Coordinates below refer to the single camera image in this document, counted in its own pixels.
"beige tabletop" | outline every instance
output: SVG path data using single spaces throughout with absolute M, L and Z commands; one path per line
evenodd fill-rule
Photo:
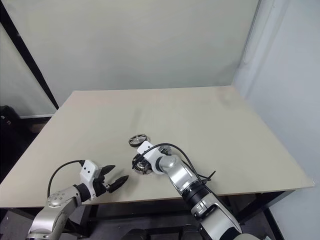
M 0 185 L 0 207 L 42 207 L 54 170 L 73 160 L 116 165 L 106 182 L 129 175 L 116 192 L 86 204 L 177 198 L 165 175 L 139 175 L 128 144 L 144 133 L 151 143 L 182 148 L 218 195 L 312 187 L 297 162 L 232 86 L 75 91 Z M 80 183 L 78 163 L 61 169 L 51 192 Z

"black ring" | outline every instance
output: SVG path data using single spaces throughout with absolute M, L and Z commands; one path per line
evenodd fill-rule
M 134 140 L 135 138 L 140 138 L 140 137 L 144 137 L 145 139 L 142 142 L 139 142 L 139 143 L 136 143 L 136 144 L 130 143 L 130 141 Z M 146 140 L 148 140 L 147 135 L 145 135 L 145 134 L 137 134 L 137 135 L 134 135 L 134 136 L 130 137 L 128 143 L 129 143 L 129 145 L 131 147 L 136 148 L 136 147 L 141 146 L 141 144 Z
M 161 170 L 161 168 L 160 168 L 160 166 L 159 166 L 159 162 L 160 162 L 160 160 L 162 159 L 162 156 L 160 156 L 160 157 L 158 157 L 158 159 L 156 160 L 156 162 L 155 162 L 155 168 L 159 171 L 159 172 L 164 172 L 164 171 L 162 171 Z

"black cylindrical joint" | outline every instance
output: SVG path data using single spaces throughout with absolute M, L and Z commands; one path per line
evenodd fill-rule
M 160 163 L 160 160 L 162 159 L 162 156 L 158 157 L 158 159 L 155 161 L 155 168 L 159 171 L 159 172 L 162 172 L 163 171 L 161 170 L 160 166 L 159 166 L 159 163 Z
M 73 185 L 73 186 L 76 189 L 78 189 L 82 203 L 91 198 L 90 191 L 84 183 L 81 183 L 79 185 Z
M 191 183 L 182 193 L 182 198 L 190 208 L 193 208 L 204 196 L 209 194 L 206 186 L 200 182 L 195 181 Z

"cable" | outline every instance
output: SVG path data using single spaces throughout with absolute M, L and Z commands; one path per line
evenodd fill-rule
M 80 163 L 82 166 L 84 165 L 85 163 L 85 160 L 74 160 L 74 161 L 68 161 L 66 162 L 65 164 L 62 164 L 60 167 L 58 167 L 54 173 L 52 174 L 52 176 L 50 177 L 50 180 L 49 180 L 49 184 L 48 184 L 48 189 L 47 189 L 47 198 L 50 196 L 50 188 L 51 188 L 51 183 L 52 183 L 52 180 L 54 179 L 54 176 L 56 175 L 56 173 L 62 169 L 64 166 L 66 165 L 69 165 L 69 164 L 73 164 L 73 163 Z
M 203 183 L 203 180 L 200 178 L 200 175 L 197 173 L 195 167 L 192 165 L 190 159 L 189 159 L 188 156 L 185 154 L 185 152 L 182 151 L 182 149 L 179 148 L 178 146 L 173 145 L 173 144 L 171 144 L 171 143 L 159 143 L 159 144 L 157 144 L 157 145 L 154 145 L 154 146 L 150 147 L 148 150 L 146 150 L 144 153 L 142 153 L 139 157 L 137 157 L 137 158 L 135 159 L 135 161 L 134 161 L 133 164 L 132 164 L 132 169 L 134 169 L 134 167 L 136 166 L 136 164 L 139 162 L 140 159 L 142 159 L 142 157 L 143 157 L 145 154 L 147 154 L 148 152 L 150 152 L 152 149 L 155 149 L 155 148 L 158 148 L 158 147 L 161 147 L 161 146 L 170 146 L 170 147 L 173 147 L 173 148 L 177 149 L 180 153 L 182 153 L 182 155 L 183 155 L 184 158 L 187 160 L 187 162 L 189 163 L 189 165 L 182 160 L 183 163 L 186 164 L 186 165 L 193 171 L 193 173 L 194 173 L 194 175 L 196 176 L 196 178 L 197 178 L 200 182 Z M 205 178 L 205 179 L 206 179 L 206 182 L 211 180 L 210 177 L 206 177 L 206 176 L 202 176 L 202 175 L 201 175 L 201 177 Z
M 51 183 L 52 183 L 52 180 L 54 179 L 56 173 L 57 173 L 60 169 L 62 169 L 64 166 L 67 166 L 67 165 L 73 164 L 73 163 L 80 163 L 81 166 L 83 166 L 83 165 L 85 164 L 85 160 L 68 161 L 68 162 L 66 162 L 65 164 L 62 164 L 60 167 L 58 167 L 58 168 L 54 171 L 54 173 L 52 174 L 52 176 L 50 177 L 49 184 L 48 184 L 48 189 L 47 189 L 47 198 L 50 196 Z M 77 229 L 76 229 L 76 226 L 74 225 L 74 222 L 71 221 L 70 218 L 68 218 L 66 221 L 67 221 L 67 223 L 69 223 L 69 224 L 72 226 L 73 230 L 76 232 Z

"gray floor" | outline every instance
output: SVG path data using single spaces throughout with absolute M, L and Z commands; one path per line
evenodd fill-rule
M 78 208 L 71 219 L 79 222 L 83 212 L 83 207 Z M 194 218 L 190 216 L 171 216 L 171 217 L 140 217 L 119 220 L 99 221 L 88 240 L 120 240 L 121 237 L 129 230 L 134 228 L 149 229 L 161 227 L 184 226 L 186 224 L 194 224 Z M 30 219 L 17 215 L 8 211 L 1 222 L 0 233 L 1 240 L 24 240 L 25 236 L 32 224 Z M 271 229 L 263 213 L 258 214 L 245 225 L 241 226 L 244 233 L 250 233 L 264 239 L 269 236 L 274 240 Z M 63 233 L 60 240 L 75 240 L 75 236 Z M 152 240 L 176 240 L 177 234 L 154 235 Z

